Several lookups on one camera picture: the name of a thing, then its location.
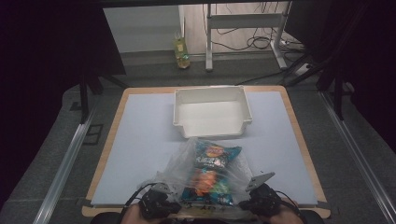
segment white plastic bin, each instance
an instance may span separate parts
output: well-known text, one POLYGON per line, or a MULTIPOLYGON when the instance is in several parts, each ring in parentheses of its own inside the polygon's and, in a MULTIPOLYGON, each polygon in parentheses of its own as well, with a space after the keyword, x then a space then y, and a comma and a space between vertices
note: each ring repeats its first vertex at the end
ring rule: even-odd
POLYGON ((243 86, 175 91, 174 125, 185 138, 240 135, 251 122, 243 86))

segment metal rail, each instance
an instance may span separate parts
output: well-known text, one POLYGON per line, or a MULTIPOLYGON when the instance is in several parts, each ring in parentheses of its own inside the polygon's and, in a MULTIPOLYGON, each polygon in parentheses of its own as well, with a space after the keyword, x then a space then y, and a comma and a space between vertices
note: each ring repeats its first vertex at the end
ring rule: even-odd
POLYGON ((64 159, 54 177, 51 186, 49 187, 49 191, 41 204, 40 209, 35 217, 34 224, 45 224, 50 221, 50 217, 52 216, 53 210, 55 209, 55 205, 59 200, 59 197, 64 189, 64 184, 69 177, 70 171, 73 167, 74 161, 76 160, 77 154, 81 147, 81 144, 84 140, 85 134, 90 127, 92 117, 96 111, 97 104, 99 99, 95 99, 95 102, 92 106, 92 110, 90 115, 88 116, 85 123, 79 124, 76 130, 75 135, 70 143, 69 148, 67 149, 64 159))
POLYGON ((378 180, 375 172, 370 167, 368 161, 365 159, 363 153, 361 152, 361 149, 359 148, 359 145, 356 143, 347 125, 335 114, 334 110, 332 109, 332 99, 330 98, 330 96, 323 91, 320 91, 319 95, 321 96, 324 104, 326 105, 338 132, 341 134, 344 142, 346 143, 346 147, 348 148, 350 155, 356 162, 358 169, 361 171, 361 175, 363 176, 367 186, 373 193, 382 213, 384 214, 389 224, 395 224, 395 206, 391 198, 387 194, 386 190, 384 189, 384 186, 378 180))

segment gray floor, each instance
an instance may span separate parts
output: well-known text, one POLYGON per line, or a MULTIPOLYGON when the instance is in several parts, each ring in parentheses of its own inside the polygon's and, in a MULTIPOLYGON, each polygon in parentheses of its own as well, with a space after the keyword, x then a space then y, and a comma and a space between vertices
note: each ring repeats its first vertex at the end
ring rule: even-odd
MULTIPOLYGON (((212 73, 205 72, 203 57, 191 60, 191 68, 179 70, 169 52, 123 55, 127 76, 116 77, 134 87, 234 85, 249 79, 254 80, 245 85, 275 85, 283 78, 281 75, 270 76, 278 72, 271 53, 218 55, 212 73)), ((313 76, 287 90, 332 209, 332 216, 326 223, 388 223, 315 89, 317 79, 313 76)), ((102 127, 101 134, 87 135, 84 139, 49 223, 89 223, 91 220, 81 214, 81 206, 122 95, 121 88, 101 80, 104 93, 91 95, 91 99, 100 98, 91 133, 102 127)), ((77 129, 80 111, 75 110, 74 104, 78 102, 78 87, 64 93, 59 117, 35 160, 5 203, 0 223, 34 221, 77 129)), ((348 96, 343 102, 346 124, 390 198, 396 201, 395 154, 356 111, 348 96)))

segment snack bag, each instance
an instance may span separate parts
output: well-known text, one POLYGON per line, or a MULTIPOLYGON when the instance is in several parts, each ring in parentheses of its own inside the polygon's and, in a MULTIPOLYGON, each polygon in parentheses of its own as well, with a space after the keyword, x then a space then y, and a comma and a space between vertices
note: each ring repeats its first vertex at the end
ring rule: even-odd
POLYGON ((241 147, 222 147, 198 140, 195 146, 195 168, 181 199, 190 203, 233 205, 227 179, 227 165, 235 159, 241 147))

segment wall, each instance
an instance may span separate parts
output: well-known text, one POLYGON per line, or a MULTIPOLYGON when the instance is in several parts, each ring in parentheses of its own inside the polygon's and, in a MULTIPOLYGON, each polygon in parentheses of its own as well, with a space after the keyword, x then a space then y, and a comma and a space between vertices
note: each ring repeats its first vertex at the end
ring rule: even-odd
POLYGON ((178 6, 105 8, 120 53, 173 49, 180 32, 178 6))

